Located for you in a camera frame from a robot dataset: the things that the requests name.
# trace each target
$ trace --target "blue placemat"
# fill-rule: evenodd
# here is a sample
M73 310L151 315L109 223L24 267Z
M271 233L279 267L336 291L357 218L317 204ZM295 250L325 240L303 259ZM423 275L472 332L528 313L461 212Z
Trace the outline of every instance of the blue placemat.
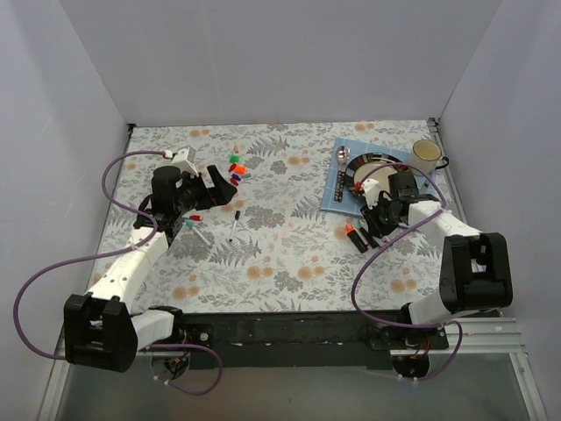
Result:
M336 138L335 144L333 145L333 153L331 154L330 171L327 174L327 182L325 183L325 189L323 190L322 203L320 205L321 211L336 212L343 215L348 215L355 218L362 218L362 213L360 213L360 208L364 206L364 203L357 200L351 192L346 188L343 188L343 200L341 202L336 202L333 197L335 195L335 181L337 179L337 171L339 165L335 159L335 151L340 146L347 146L350 149L349 162L355 159L357 156L363 153L387 153L392 155L400 161L407 162L409 152L402 151L401 149L393 149L391 147L386 147L382 145L374 145L373 143L359 142L358 140L341 139ZM416 176L417 186L419 189L424 184L424 177ZM428 193L435 194L432 187L429 187Z

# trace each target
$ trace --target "gray wall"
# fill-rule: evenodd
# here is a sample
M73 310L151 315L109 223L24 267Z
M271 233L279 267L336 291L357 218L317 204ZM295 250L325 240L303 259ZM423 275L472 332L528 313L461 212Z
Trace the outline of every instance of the gray wall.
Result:
M442 117L467 216L507 237L529 362L561 419L561 4L505 0Z
M127 122L440 116L501 0L60 0Z
M108 209L103 167L124 149L126 126L57 0L0 0L0 407L37 416L52 366L20 342L11 308L47 264L96 250ZM62 305L91 265L40 278L22 305L32 341L52 351Z

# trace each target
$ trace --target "black-rimmed plate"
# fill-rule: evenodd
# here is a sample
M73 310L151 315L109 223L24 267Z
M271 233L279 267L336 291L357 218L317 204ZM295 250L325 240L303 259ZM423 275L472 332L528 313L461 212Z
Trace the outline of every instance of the black-rimmed plate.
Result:
M401 163L400 160L392 155L388 155L387 153L365 153L357 156L354 160L349 162L349 165L347 165L347 168L344 170L344 184L353 196L355 196L358 200L365 202L366 200L364 196L359 194L355 188L357 182L361 182L365 175L379 165L388 164L390 162ZM368 178L373 178L378 181L382 190L389 191L387 178L398 171L406 170L406 167L387 167L375 172Z

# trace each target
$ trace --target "floral tablecloth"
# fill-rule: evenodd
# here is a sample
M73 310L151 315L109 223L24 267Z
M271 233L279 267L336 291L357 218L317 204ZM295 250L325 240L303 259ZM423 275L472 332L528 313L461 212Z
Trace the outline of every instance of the floral tablecloth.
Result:
M192 146L205 179L211 164L227 176L237 145L251 177L242 180L230 204L197 212L203 215L197 227L215 247L209 250L184 228L147 276L132 312L153 305L185 312L351 310L352 281L372 251L360 254L346 237L345 224L358 221L319 210L336 137L408 150L430 135L424 121L136 128L130 151ZM150 193L159 160L127 159L117 200L138 206ZM451 199L444 175L437 183ZM238 232L229 243L237 210ZM122 247L133 221L132 214L113 207L100 250ZM91 282L113 260L98 261ZM359 302L366 309L399 309L434 291L439 270L436 249L414 233L366 271Z

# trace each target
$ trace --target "white mug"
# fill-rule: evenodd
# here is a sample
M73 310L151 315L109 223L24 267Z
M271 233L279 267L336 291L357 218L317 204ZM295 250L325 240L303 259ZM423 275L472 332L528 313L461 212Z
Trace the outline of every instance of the white mug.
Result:
M438 165L439 161L444 161L444 164ZM442 149L432 140L422 139L417 140L409 154L408 164L413 167L419 168L425 174L429 174L435 169L446 168L450 160L442 156ZM418 171L411 168L416 175L421 175Z

